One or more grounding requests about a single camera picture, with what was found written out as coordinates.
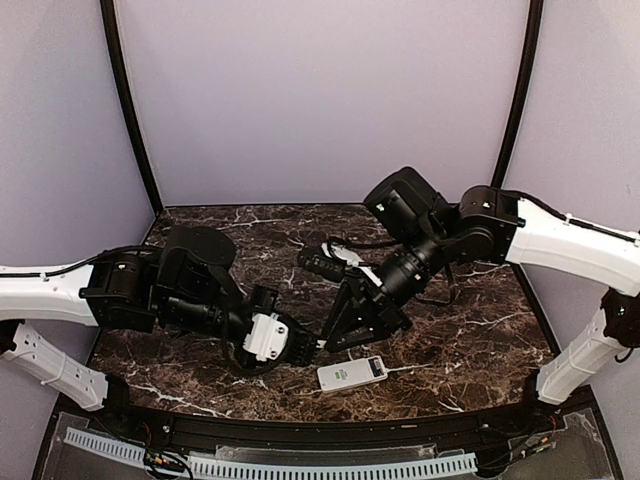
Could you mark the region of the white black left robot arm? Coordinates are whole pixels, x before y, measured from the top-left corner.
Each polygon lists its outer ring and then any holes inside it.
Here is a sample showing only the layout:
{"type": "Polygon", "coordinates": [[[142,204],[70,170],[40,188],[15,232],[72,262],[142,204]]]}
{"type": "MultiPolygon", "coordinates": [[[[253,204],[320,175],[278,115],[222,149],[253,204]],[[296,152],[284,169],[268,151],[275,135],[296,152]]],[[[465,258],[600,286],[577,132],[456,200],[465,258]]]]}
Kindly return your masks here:
{"type": "Polygon", "coordinates": [[[161,247],[119,247],[57,267],[3,267],[1,357],[82,409],[102,409],[103,421],[120,436],[134,435],[141,415],[127,403],[126,382],[73,360],[33,321],[143,333],[173,326],[213,336],[224,359],[245,376],[302,359],[314,340],[276,311],[275,292],[242,294],[230,274],[235,256],[223,232],[176,226],[161,247]]]}

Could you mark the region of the white remote control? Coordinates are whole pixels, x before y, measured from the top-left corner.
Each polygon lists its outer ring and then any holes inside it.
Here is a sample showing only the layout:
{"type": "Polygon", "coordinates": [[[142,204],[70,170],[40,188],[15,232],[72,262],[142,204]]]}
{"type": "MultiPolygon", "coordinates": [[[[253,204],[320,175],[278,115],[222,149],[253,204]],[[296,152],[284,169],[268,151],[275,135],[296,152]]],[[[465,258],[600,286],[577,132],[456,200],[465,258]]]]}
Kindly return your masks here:
{"type": "Polygon", "coordinates": [[[376,383],[388,377],[388,370],[380,356],[360,358],[333,365],[322,366],[317,369],[317,378],[323,392],[335,392],[351,389],[363,385],[376,383]],[[379,358],[384,369],[384,375],[374,378],[369,366],[371,358],[379,358]]]}

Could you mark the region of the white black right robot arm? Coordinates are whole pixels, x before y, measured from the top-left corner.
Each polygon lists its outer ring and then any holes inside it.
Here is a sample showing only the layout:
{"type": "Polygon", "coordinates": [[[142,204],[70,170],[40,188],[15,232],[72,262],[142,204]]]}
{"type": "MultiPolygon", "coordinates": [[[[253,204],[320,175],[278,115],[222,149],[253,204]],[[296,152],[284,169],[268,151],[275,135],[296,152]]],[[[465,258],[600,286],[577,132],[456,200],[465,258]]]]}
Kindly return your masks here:
{"type": "Polygon", "coordinates": [[[453,263],[534,265],[607,286],[585,329],[540,368],[535,395],[510,413],[521,434],[534,432],[549,405],[573,391],[610,359],[639,346],[639,236],[562,214],[523,192],[478,185],[448,202],[415,169],[404,167],[365,198],[366,209],[399,249],[381,265],[360,267],[353,257],[323,330],[331,352],[386,339],[411,322],[403,307],[453,263]]]}

